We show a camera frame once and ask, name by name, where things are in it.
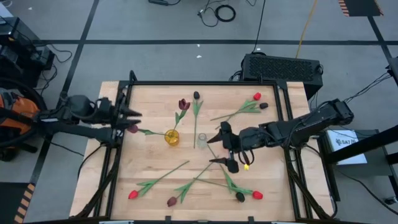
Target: table frame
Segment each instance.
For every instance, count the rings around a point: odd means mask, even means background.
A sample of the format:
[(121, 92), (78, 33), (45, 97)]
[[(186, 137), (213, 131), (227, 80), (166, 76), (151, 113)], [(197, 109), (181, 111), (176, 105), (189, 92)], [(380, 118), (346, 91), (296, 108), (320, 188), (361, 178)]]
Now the table frame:
[[(132, 95), (132, 88), (136, 85), (266, 85), (266, 86), (272, 86), (274, 89), (274, 95), (275, 95), (275, 103), (276, 103), (276, 108), (277, 108), (277, 115), (278, 115), (278, 120), (283, 121), (284, 116), (282, 113), (282, 105), (280, 102), (280, 95), (279, 95), (279, 89), (282, 89), (282, 92), (284, 94), (284, 100), (285, 100), (285, 107), (286, 107), (286, 112), (287, 112), (287, 118), (293, 119), (293, 112), (292, 108), (290, 105), (290, 99), (289, 99), (289, 93), (287, 91), (287, 85), (278, 85), (277, 82), (179, 82), (179, 81), (167, 81), (167, 82), (152, 82), (152, 81), (138, 81), (134, 72), (130, 71), (130, 80), (129, 81), (119, 81), (118, 85), (118, 92), (116, 95), (116, 102), (115, 102), (115, 107), (118, 108), (121, 103), (124, 103), (125, 106), (129, 106), (129, 102), (131, 99)], [(123, 133), (117, 134), (115, 136), (116, 142), (118, 142), (118, 146), (116, 147), (116, 154), (114, 157), (113, 165), (111, 170), (108, 172), (109, 168), (109, 163), (111, 162), (111, 151), (113, 148), (107, 147), (106, 152), (105, 152), (105, 157), (104, 157), (104, 163), (101, 171), (101, 176), (99, 180), (99, 188), (97, 192), (94, 194), (93, 198), (90, 200), (91, 203), (95, 204), (95, 209), (93, 213), (93, 217), (100, 217), (100, 210), (102, 206), (102, 194), (105, 191), (105, 188), (107, 185), (110, 183), (109, 187), (109, 196), (108, 196), (108, 201), (106, 202), (106, 211), (105, 211), (105, 219), (110, 219), (111, 213), (112, 213), (112, 207), (113, 207), (113, 201), (114, 201), (114, 193), (116, 190), (116, 183), (118, 179), (118, 169), (119, 169), (119, 163), (120, 163), (120, 158), (121, 158), (121, 150), (123, 148)], [(290, 152), (289, 150), (284, 149), (284, 156), (285, 156), (285, 161), (286, 161), (286, 166), (292, 166), (292, 164), (289, 162), (291, 161), (290, 157)], [(305, 181), (305, 174), (304, 174), (304, 169), (303, 169), (303, 163), (301, 156), (298, 151), (295, 151), (295, 158), (296, 158), (296, 168), (297, 168), (297, 173), (298, 177), (301, 181), (301, 184), (307, 188), (306, 181)], [(289, 180), (289, 187), (290, 187), (290, 194), (291, 194), (291, 199), (292, 199), (292, 206), (293, 206), (293, 211), (294, 211), (294, 217), (297, 222), (299, 221), (305, 221), (305, 222), (319, 222), (320, 220), (318, 219), (313, 219), (312, 216), (312, 208), (308, 200), (311, 200), (310, 198), (306, 198), (304, 195), (303, 197), (303, 204), (305, 207), (305, 214), (306, 218), (301, 217), (300, 215), (300, 209), (299, 209), (299, 199), (297, 197), (297, 191), (296, 191), (296, 183), (294, 182), (293, 178), (288, 175), (288, 180)], [(91, 207), (89, 210), (83, 209), (84, 213), (79, 213), (76, 217), (87, 217), (93, 207)], [(255, 222), (254, 217), (248, 217), (249, 223), (263, 223), (263, 222)], [(155, 221), (152, 220), (137, 220), (135, 222), (139, 223), (154, 223)], [(161, 223), (171, 223), (171, 217), (166, 216), (164, 221), (156, 221), (161, 222)], [(173, 221), (173, 223), (185, 223), (186, 221)]]

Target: gray floor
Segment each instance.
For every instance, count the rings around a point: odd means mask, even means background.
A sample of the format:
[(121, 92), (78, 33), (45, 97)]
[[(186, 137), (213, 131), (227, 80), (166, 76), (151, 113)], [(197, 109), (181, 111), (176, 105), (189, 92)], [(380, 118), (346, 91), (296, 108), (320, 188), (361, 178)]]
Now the gray floor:
[[(205, 27), (196, 13), (206, 0), (183, 0), (170, 7), (145, 0), (101, 0), (88, 33), (88, 40), (160, 39), (255, 39), (262, 1), (255, 7), (245, 1), (229, 0), (237, 10), (236, 20)], [(312, 0), (268, 0), (260, 39), (299, 40)], [(378, 0), (384, 17), (375, 21), (386, 40), (398, 40), (395, 9), (397, 1)], [(93, 0), (18, 0), (8, 9), (19, 16), (41, 39), (78, 40)], [(214, 22), (210, 14), (205, 21)], [(334, 0), (319, 1), (305, 40), (377, 40), (365, 17), (345, 17)], [(75, 52), (77, 45), (56, 45)], [(69, 94), (98, 97), (101, 82), (126, 80), (133, 69), (140, 80), (227, 80), (239, 69), (252, 45), (85, 45)], [(294, 57), (296, 45), (259, 45), (268, 55)], [(393, 57), (398, 46), (389, 46)], [(58, 53), (61, 58), (67, 54)], [(380, 46), (304, 45), (300, 58), (321, 61), (325, 68), (324, 87), (318, 102), (346, 98), (385, 72), (386, 58)], [(55, 106), (72, 60), (55, 65), (58, 77), (45, 91), (49, 107)], [(389, 79), (349, 105), (355, 113), (349, 125), (355, 129), (385, 130), (398, 123), (398, 88)], [(40, 145), (40, 139), (33, 139)], [(86, 139), (55, 135), (53, 142), (83, 152)], [(390, 145), (389, 152), (397, 152)], [(38, 153), (21, 152), (12, 162), (0, 162), (1, 182), (28, 182)], [(37, 183), (26, 221), (67, 218), (76, 187), (76, 173), (82, 158), (51, 146)], [(337, 217), (352, 222), (398, 223), (394, 214), (380, 206), (357, 183), (336, 176), (341, 194)], [(392, 195), (387, 177), (361, 178), (380, 198)]]

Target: yellow cup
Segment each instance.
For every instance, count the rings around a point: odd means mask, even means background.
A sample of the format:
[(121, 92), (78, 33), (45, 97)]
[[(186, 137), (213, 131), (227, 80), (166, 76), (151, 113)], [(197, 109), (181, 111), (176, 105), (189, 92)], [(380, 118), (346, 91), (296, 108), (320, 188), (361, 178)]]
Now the yellow cup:
[(178, 131), (171, 129), (165, 133), (164, 139), (170, 146), (177, 146), (180, 142), (180, 134)]

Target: wooden tabletop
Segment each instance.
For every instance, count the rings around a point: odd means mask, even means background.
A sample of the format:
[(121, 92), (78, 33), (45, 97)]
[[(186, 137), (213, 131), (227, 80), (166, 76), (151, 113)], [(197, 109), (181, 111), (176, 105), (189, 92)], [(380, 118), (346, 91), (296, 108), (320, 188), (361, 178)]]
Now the wooden tabletop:
[[(104, 82), (100, 96), (110, 100), (116, 98), (118, 82)], [(288, 83), (292, 111), (295, 117), (309, 112), (308, 103), (302, 83)], [(258, 124), (277, 121), (275, 96), (271, 86), (134, 86), (130, 108), (143, 114), (141, 129), (165, 133), (175, 124), (175, 112), (180, 112), (178, 101), (185, 98), (192, 101), (193, 92), (200, 93), (204, 103), (198, 115), (197, 133), (205, 133), (207, 138), (213, 137), (220, 121), (210, 121), (211, 118), (234, 113), (245, 100), (250, 100), (256, 92), (262, 94), (260, 103), (267, 102), (269, 107), (259, 114), (239, 114), (229, 123), (234, 133), (247, 127), (258, 127)], [(285, 112), (283, 95), (282, 107)], [(253, 216), (257, 221), (294, 221), (292, 201), (288, 176), (284, 162), (284, 152), (281, 147), (261, 148), (254, 150), (256, 161), (245, 171), (229, 174), (234, 182), (242, 188), (258, 190), (264, 194), (262, 200), (246, 196), (244, 203), (239, 203), (234, 194), (227, 188), (218, 185), (196, 181), (188, 191), (183, 203), (167, 207), (167, 200), (177, 196), (174, 189), (189, 183), (196, 177), (212, 159), (207, 149), (193, 148), (194, 115), (191, 108), (181, 120), (176, 130), (180, 133), (180, 143), (176, 147), (169, 146), (164, 136), (142, 133), (125, 133), (118, 181), (113, 202), (111, 218), (117, 220), (164, 220), (171, 215), (173, 220), (247, 220)], [(311, 140), (309, 145), (318, 148)], [(95, 140), (89, 140), (85, 155), (87, 156), (99, 146)], [(221, 142), (210, 144), (215, 154), (227, 157), (227, 150)], [(70, 215), (76, 215), (90, 200), (100, 179), (104, 160), (102, 149), (86, 161), (77, 183)], [(325, 174), (320, 158), (310, 150), (302, 151), (302, 160), (309, 191), (323, 209), (333, 213)], [(132, 190), (139, 190), (137, 183), (157, 179), (185, 161), (185, 164), (154, 185), (145, 196), (134, 200), (127, 199)], [(212, 164), (201, 179), (219, 184), (225, 184), (223, 172), (218, 164)], [(302, 195), (297, 189), (300, 199), (300, 210), (304, 216)], [(108, 199), (108, 191), (103, 196), (101, 214)]]

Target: floor mat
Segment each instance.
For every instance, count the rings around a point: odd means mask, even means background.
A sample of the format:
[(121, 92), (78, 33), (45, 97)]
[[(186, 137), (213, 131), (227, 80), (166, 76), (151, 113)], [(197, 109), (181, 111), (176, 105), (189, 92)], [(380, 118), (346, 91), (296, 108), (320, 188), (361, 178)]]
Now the floor mat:
[(34, 190), (30, 183), (0, 183), (0, 223), (22, 223)]
[(376, 0), (338, 0), (345, 16), (383, 16)]

